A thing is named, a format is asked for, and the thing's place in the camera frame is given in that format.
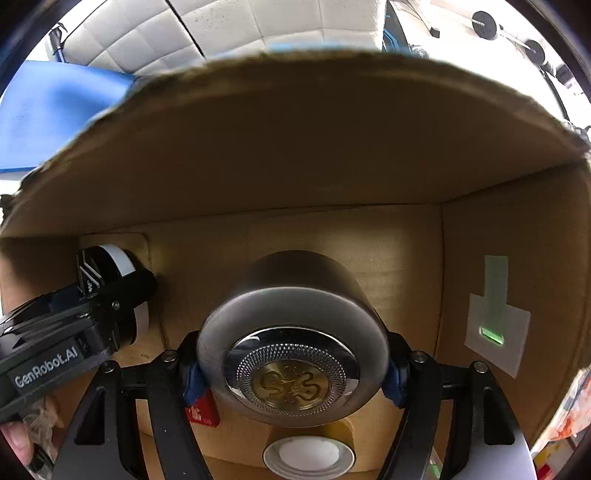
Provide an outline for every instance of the gold medallion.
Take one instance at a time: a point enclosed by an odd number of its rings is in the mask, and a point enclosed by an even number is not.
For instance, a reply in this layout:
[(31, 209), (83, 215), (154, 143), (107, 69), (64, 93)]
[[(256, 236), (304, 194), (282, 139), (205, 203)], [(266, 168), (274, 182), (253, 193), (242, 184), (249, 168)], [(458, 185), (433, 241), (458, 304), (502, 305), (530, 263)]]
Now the gold medallion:
[(301, 411), (321, 403), (330, 389), (324, 372), (301, 360), (277, 360), (260, 367), (252, 389), (267, 405), (283, 411)]

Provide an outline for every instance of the metal bolt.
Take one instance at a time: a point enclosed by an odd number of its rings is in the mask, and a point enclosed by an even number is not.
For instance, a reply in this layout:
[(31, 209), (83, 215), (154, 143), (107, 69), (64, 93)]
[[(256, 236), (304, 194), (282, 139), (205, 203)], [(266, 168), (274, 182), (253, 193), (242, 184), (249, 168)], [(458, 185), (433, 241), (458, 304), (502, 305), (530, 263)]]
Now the metal bolt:
[(169, 364), (170, 362), (174, 362), (177, 359), (177, 351), (176, 350), (166, 350), (162, 354), (163, 362)]
[(117, 368), (117, 363), (113, 360), (106, 361), (100, 367), (100, 369), (106, 374), (110, 374), (111, 372), (115, 371), (115, 368)]
[(488, 365), (484, 362), (474, 362), (474, 370), (480, 374), (485, 374), (488, 372)]
[(413, 352), (413, 354), (411, 355), (411, 357), (418, 364), (425, 363), (428, 360), (428, 358), (429, 358), (429, 356), (425, 352), (422, 352), (420, 350), (415, 350)]

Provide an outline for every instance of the human hand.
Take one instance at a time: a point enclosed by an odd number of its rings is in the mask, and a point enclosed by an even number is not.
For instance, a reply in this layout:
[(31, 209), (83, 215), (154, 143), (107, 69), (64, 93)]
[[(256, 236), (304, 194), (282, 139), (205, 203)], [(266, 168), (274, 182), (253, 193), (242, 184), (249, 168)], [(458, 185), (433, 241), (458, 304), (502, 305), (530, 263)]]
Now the human hand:
[(0, 425), (0, 432), (4, 434), (12, 451), (23, 465), (28, 465), (33, 459), (33, 442), (29, 439), (27, 429), (19, 421), (12, 421)]

